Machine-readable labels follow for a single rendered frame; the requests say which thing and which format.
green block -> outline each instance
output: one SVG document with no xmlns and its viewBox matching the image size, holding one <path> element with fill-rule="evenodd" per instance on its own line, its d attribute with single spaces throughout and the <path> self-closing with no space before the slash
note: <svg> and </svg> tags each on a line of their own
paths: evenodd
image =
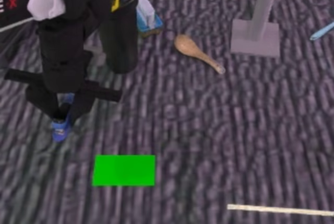
<svg viewBox="0 0 334 224">
<path fill-rule="evenodd" d="M 97 155 L 93 186 L 154 186 L 154 155 Z"/>
</svg>

light blue toothbrush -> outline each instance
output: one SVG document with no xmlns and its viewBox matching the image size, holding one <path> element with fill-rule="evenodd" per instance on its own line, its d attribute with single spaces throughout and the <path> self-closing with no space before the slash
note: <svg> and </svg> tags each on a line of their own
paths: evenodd
<svg viewBox="0 0 334 224">
<path fill-rule="evenodd" d="M 325 26 L 324 28 L 320 29 L 319 31 L 315 32 L 311 36 L 310 40 L 317 40 L 317 39 L 321 38 L 322 36 L 324 36 L 327 32 L 329 32 L 333 28 L 334 28 L 334 22 L 332 22 L 331 24 Z"/>
</svg>

wooden spoon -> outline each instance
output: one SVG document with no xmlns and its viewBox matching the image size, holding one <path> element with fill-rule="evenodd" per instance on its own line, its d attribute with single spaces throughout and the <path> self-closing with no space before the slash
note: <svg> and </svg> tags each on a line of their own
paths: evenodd
<svg viewBox="0 0 334 224">
<path fill-rule="evenodd" d="M 213 69 L 215 69 L 219 74 L 225 73 L 225 68 L 222 67 L 217 61 L 209 57 L 207 54 L 202 52 L 202 50 L 198 48 L 196 43 L 187 35 L 180 34 L 176 36 L 174 40 L 174 45 L 176 49 L 179 50 L 182 54 L 204 61 L 205 63 L 209 64 Z"/>
</svg>

black cylinder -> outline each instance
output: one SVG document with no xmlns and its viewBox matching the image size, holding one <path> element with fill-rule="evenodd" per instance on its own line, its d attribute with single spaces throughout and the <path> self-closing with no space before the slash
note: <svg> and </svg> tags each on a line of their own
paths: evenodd
<svg viewBox="0 0 334 224">
<path fill-rule="evenodd" d="M 116 74 L 129 73 L 138 63 L 137 4 L 138 0 L 120 0 L 99 28 L 106 64 Z"/>
</svg>

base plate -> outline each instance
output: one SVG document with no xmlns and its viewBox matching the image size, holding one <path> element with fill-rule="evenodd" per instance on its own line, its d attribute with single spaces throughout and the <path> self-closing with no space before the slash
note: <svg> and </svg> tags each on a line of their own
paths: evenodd
<svg viewBox="0 0 334 224">
<path fill-rule="evenodd" d="M 251 21 L 235 19 L 232 25 L 231 52 L 259 55 L 265 57 L 280 56 L 280 35 L 277 23 L 266 23 L 263 38 L 259 41 L 247 39 Z"/>
</svg>

